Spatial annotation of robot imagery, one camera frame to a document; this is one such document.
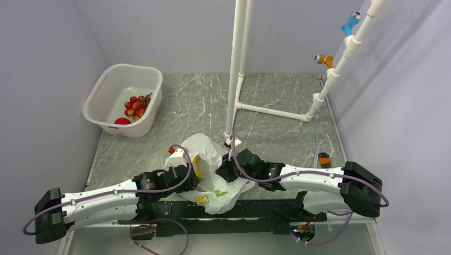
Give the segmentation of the yellow fake fruit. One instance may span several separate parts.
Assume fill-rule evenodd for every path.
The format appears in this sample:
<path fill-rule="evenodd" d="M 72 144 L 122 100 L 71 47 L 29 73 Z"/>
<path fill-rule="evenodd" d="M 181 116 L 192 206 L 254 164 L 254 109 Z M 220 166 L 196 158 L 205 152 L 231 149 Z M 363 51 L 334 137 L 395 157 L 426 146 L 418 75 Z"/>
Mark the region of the yellow fake fruit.
<path fill-rule="evenodd" d="M 199 155 L 196 155 L 193 159 L 193 168 L 194 168 L 194 173 L 195 176 L 199 179 L 199 180 L 204 180 L 204 175 L 203 175 L 203 163 L 201 162 L 201 157 Z"/>

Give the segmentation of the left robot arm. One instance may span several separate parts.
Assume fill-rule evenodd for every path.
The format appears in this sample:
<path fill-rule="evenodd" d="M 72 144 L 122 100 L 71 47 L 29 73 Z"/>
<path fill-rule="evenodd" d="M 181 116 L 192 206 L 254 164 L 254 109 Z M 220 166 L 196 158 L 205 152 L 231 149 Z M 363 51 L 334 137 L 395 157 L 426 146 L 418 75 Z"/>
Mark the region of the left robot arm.
<path fill-rule="evenodd" d="M 199 182 L 193 169 L 179 165 L 169 170 L 143 172 L 122 183 L 92 191 L 62 193 L 59 188 L 50 189 L 34 207 L 35 242 L 54 242 L 70 231 L 99 223 L 116 220 L 136 224 L 163 217 L 160 199 L 192 191 Z"/>

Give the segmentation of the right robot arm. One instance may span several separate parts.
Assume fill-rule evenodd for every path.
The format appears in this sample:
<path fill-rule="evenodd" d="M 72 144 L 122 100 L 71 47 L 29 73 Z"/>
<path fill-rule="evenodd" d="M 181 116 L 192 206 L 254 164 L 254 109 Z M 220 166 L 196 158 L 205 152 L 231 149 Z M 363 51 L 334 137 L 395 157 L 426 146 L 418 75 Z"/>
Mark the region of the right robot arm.
<path fill-rule="evenodd" d="M 299 220 L 336 210 L 377 218 L 380 209 L 389 204 L 382 194 L 382 180 L 353 161 L 343 167 L 303 168 L 264 161 L 245 149 L 237 155 L 224 155 L 216 174 L 227 182 L 238 178 L 254 181 L 271 192 L 299 191 L 301 201 L 293 206 Z"/>

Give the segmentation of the white plastic bag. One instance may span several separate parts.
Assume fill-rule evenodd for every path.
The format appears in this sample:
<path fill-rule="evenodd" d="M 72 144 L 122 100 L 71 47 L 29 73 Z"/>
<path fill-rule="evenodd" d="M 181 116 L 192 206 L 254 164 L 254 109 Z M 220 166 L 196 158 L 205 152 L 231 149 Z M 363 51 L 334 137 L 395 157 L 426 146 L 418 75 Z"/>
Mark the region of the white plastic bag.
<path fill-rule="evenodd" d="M 224 214 L 231 210 L 240 195 L 255 186 L 255 183 L 244 178 L 238 178 L 227 183 L 215 171 L 222 164 L 222 157 L 228 152 L 218 143 L 203 133 L 196 133 L 181 143 L 188 150 L 190 159 L 196 155 L 203 163 L 204 180 L 200 180 L 195 190 L 182 192 L 180 196 L 204 207 L 207 214 Z"/>

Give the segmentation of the red orange fake fruit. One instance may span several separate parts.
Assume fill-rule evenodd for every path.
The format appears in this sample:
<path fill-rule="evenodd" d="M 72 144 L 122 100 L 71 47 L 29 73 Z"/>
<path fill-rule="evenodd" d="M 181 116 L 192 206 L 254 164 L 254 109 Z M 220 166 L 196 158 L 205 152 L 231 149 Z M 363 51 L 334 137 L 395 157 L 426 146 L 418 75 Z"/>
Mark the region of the red orange fake fruit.
<path fill-rule="evenodd" d="M 124 103 L 124 114 L 127 117 L 132 117 L 134 121 L 140 120 L 145 112 L 150 108 L 153 93 L 149 93 L 145 96 L 132 96 L 129 101 Z"/>

